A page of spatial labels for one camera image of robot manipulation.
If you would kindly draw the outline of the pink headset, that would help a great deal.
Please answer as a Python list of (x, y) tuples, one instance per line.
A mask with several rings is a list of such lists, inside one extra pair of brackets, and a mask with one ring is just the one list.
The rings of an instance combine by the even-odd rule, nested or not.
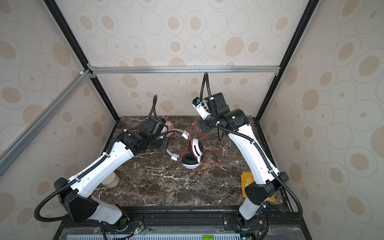
[(161, 118), (161, 122), (164, 124), (161, 134), (168, 132), (174, 128), (174, 124), (168, 120), (168, 117), (171, 115), (172, 110), (169, 111), (169, 114), (165, 118)]

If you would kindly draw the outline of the white black headphones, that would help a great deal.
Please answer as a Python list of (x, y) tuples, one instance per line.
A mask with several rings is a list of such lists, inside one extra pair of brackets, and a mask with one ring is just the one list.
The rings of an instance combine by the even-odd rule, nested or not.
[(167, 140), (167, 135), (170, 133), (180, 133), (182, 137), (188, 141), (188, 143), (182, 156), (172, 153), (168, 147), (166, 147), (165, 152), (167, 155), (169, 155), (173, 161), (181, 162), (187, 169), (196, 169), (199, 167), (205, 152), (203, 143), (197, 138), (192, 138), (189, 132), (180, 129), (172, 129), (167, 132), (160, 133), (158, 137), (162, 140)]

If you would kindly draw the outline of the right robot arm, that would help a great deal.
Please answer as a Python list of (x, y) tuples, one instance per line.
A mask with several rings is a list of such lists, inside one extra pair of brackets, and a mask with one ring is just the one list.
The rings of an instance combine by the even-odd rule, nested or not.
[(298, 211), (293, 215), (281, 212), (281, 215), (292, 220), (300, 220), (303, 217), (303, 207), (297, 196), (286, 185), (288, 175), (280, 172), (272, 164), (257, 141), (244, 112), (240, 109), (231, 111), (222, 93), (212, 94), (208, 73), (204, 73), (200, 96), (193, 100), (193, 104), (202, 118), (199, 121), (202, 131), (208, 133), (218, 129), (219, 133), (229, 136), (253, 174), (254, 182), (245, 188), (246, 198), (239, 208), (241, 218), (245, 221), (251, 220), (264, 206), (270, 206), (278, 211), (278, 208), (268, 203), (268, 199), (283, 188), (291, 195)]

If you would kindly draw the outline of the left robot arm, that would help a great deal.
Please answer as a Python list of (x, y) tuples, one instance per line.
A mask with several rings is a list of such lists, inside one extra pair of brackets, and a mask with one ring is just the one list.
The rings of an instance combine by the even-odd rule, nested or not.
[[(160, 149), (160, 138), (165, 126), (156, 115), (157, 96), (146, 120), (136, 127), (118, 135), (107, 150), (78, 174), (68, 180), (60, 178), (55, 183), (56, 190), (43, 199), (34, 211), (34, 217), (40, 222), (57, 222), (72, 219), (74, 222), (95, 220), (116, 225), (125, 220), (123, 211), (116, 205), (100, 201), (92, 196), (96, 187), (123, 163), (152, 149)], [(41, 215), (41, 210), (54, 197), (59, 197), (67, 215), (48, 218)]]

